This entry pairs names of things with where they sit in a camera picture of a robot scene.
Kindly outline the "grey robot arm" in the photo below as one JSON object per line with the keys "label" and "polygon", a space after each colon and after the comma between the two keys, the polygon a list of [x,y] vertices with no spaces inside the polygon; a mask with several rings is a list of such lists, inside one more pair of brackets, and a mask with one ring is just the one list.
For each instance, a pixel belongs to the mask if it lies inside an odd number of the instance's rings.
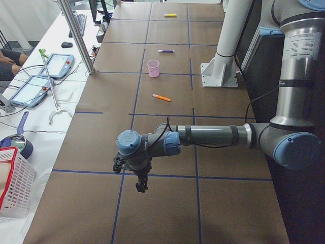
{"label": "grey robot arm", "polygon": [[181,145],[220,148],[260,148],[276,163],[291,170],[320,159],[322,145],[314,135],[310,104],[320,43],[324,32],[324,1],[263,1],[261,35],[284,35],[276,115],[268,123],[242,126],[172,126],[164,123],[153,133],[126,130],[116,140],[113,171],[132,171],[139,192],[147,190],[154,157],[180,153]]}

